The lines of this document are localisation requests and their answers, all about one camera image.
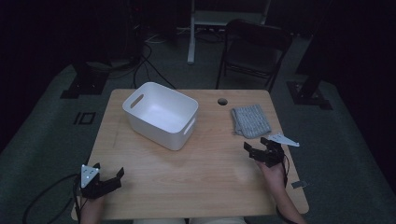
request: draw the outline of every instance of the wire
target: wire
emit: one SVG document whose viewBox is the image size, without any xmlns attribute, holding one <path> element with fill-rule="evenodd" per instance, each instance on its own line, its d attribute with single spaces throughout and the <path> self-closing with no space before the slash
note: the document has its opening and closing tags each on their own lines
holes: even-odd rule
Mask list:
<svg viewBox="0 0 396 224">
<path fill-rule="evenodd" d="M 165 43 L 167 41 L 167 39 L 163 39 L 161 41 L 151 41 L 151 39 L 160 36 L 160 35 L 153 35 L 152 37 L 149 37 L 147 40 L 145 40 L 146 43 L 150 43 L 150 44 L 161 44 L 161 43 Z"/>
<path fill-rule="evenodd" d="M 202 35 L 213 35 L 215 37 L 215 40 L 203 38 Z M 218 44 L 218 43 L 222 43 L 224 41 L 224 35 L 218 34 L 217 32 L 214 32 L 211 30 L 206 30 L 206 32 L 197 32 L 195 35 L 195 38 L 197 40 L 201 40 L 201 41 L 204 41 L 204 42 L 210 43 L 210 44 Z"/>
<path fill-rule="evenodd" d="M 82 208 L 84 207 L 84 205 L 87 203 L 88 199 L 85 199 L 84 204 L 80 207 L 80 209 L 82 210 Z"/>
<path fill-rule="evenodd" d="M 78 184 L 79 184 L 78 176 L 75 178 L 74 183 L 73 183 L 73 199 L 75 201 L 76 216 L 77 216 L 77 221 L 79 224 L 81 222 L 81 208 L 78 205 L 78 198 L 77 198 L 77 190 L 78 190 Z"/>
<path fill-rule="evenodd" d="M 289 162 L 288 156 L 285 155 L 285 158 L 286 158 L 286 160 L 288 161 L 288 171 L 285 170 L 286 176 L 288 176 L 288 174 L 289 174 L 289 169 L 290 169 L 290 162 Z"/>
<path fill-rule="evenodd" d="M 26 224 L 26 223 L 27 223 L 27 217 L 29 216 L 30 209 L 32 209 L 33 205 L 35 205 L 35 203 L 36 203 L 43 195 L 45 195 L 48 191 L 50 191 L 50 189 L 54 188 L 54 187 L 57 186 L 59 183 L 65 181 L 66 179 L 69 179 L 69 178 L 71 178 L 71 177 L 76 177 L 76 176 L 78 176 L 78 174 L 72 174 L 72 175 L 65 176 L 65 177 L 63 177 L 62 179 L 56 181 L 54 184 L 52 184 L 52 185 L 49 186 L 48 188 L 46 188 L 46 189 L 44 189 L 43 191 L 41 191 L 41 193 L 39 193 L 39 194 L 32 200 L 32 202 L 29 204 L 29 206 L 27 206 L 26 210 L 24 211 L 24 213 L 23 213 L 23 218 L 22 218 L 22 223 L 23 223 L 23 224 Z M 65 208 L 66 208 L 68 205 L 69 205 L 69 203 L 66 204 L 66 206 L 65 206 L 64 209 L 61 211 L 61 213 L 64 212 Z M 61 213 L 59 213 L 57 216 L 55 216 L 54 218 L 52 218 L 51 221 L 50 221 L 49 223 L 53 222 L 56 218 L 58 218 L 58 217 L 61 215 Z"/>
<path fill-rule="evenodd" d="M 191 28 L 190 26 L 188 26 L 188 27 L 180 27 L 180 28 L 177 27 L 177 29 L 180 30 L 180 32 L 178 32 L 177 35 L 182 35 L 183 33 L 189 31 L 190 28 Z"/>
<path fill-rule="evenodd" d="M 144 60 L 143 60 L 143 61 L 136 67 L 136 69 L 134 70 L 134 77 L 133 77 L 133 82 L 132 82 L 132 85 L 134 86 L 134 88 L 137 89 L 137 85 L 136 85 L 136 75 L 137 75 L 137 71 L 139 70 L 139 68 L 140 68 L 142 65 L 145 65 L 146 71 L 147 71 L 147 74 L 148 74 L 148 80 L 150 80 L 150 78 L 149 78 L 149 70 L 147 69 L 147 66 L 146 66 L 146 64 L 145 64 L 145 63 L 148 63 L 148 64 L 154 69 L 154 71 L 155 71 L 165 82 L 167 82 L 173 89 L 176 89 L 176 87 L 175 87 L 171 82 L 169 82 L 169 81 L 160 73 L 160 71 L 158 71 L 157 68 L 149 61 L 149 56 L 151 55 L 152 48 L 151 48 L 148 44 L 146 44 L 146 43 L 144 44 L 144 46 L 148 48 L 149 53 L 148 53 L 148 56 L 147 56 L 147 57 L 144 56 L 143 54 L 141 55 L 141 57 L 142 57 Z"/>
<path fill-rule="evenodd" d="M 136 60 L 137 60 L 136 58 L 132 58 L 128 63 L 122 64 L 119 66 L 115 66 L 115 67 L 113 67 L 113 66 L 97 67 L 97 66 L 90 65 L 90 64 L 88 64 L 88 66 L 92 69 L 92 71 L 112 73 L 112 72 L 117 72 L 117 71 L 131 70 L 132 68 L 134 68 L 137 65 Z"/>
</svg>

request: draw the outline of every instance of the white plastic bin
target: white plastic bin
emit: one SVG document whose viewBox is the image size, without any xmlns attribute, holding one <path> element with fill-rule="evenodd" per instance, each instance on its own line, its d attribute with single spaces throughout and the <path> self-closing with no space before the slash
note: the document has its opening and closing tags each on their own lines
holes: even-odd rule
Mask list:
<svg viewBox="0 0 396 224">
<path fill-rule="evenodd" d="M 180 150 L 195 127 L 198 102 L 154 82 L 138 88 L 122 104 L 132 128 L 171 150 Z"/>
</svg>

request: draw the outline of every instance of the dark background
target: dark background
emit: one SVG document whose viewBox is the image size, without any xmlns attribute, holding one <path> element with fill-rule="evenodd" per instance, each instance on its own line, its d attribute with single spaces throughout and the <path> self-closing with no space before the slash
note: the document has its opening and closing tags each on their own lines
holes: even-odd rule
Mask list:
<svg viewBox="0 0 396 224">
<path fill-rule="evenodd" d="M 238 1 L 196 2 L 197 8 L 232 10 Z M 259 3 L 249 1 L 243 9 L 257 11 Z M 313 36 L 296 72 L 337 87 L 395 191 L 396 7 L 386 0 L 329 3 L 273 1 L 267 24 Z M 172 38 L 178 26 L 190 24 L 189 18 L 188 0 L 1 1 L 0 151 L 67 65 L 135 57 L 138 43 L 130 37 L 136 25 Z"/>
</svg>

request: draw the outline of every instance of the folded towel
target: folded towel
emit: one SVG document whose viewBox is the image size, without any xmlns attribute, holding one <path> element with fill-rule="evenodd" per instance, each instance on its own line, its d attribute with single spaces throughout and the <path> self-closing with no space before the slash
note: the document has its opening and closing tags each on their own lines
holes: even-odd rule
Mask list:
<svg viewBox="0 0 396 224">
<path fill-rule="evenodd" d="M 270 124 L 260 105 L 235 107 L 233 114 L 235 133 L 246 138 L 256 138 L 271 132 Z"/>
</svg>

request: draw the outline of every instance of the white desk leg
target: white desk leg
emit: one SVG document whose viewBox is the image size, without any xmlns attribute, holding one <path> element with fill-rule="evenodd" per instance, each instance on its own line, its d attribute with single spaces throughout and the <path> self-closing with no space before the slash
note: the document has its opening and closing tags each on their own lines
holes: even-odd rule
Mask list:
<svg viewBox="0 0 396 224">
<path fill-rule="evenodd" d="M 194 0 L 191 0 L 191 26 L 190 26 L 190 46 L 189 55 L 187 57 L 187 64 L 194 64 L 195 57 L 195 5 Z"/>
</svg>

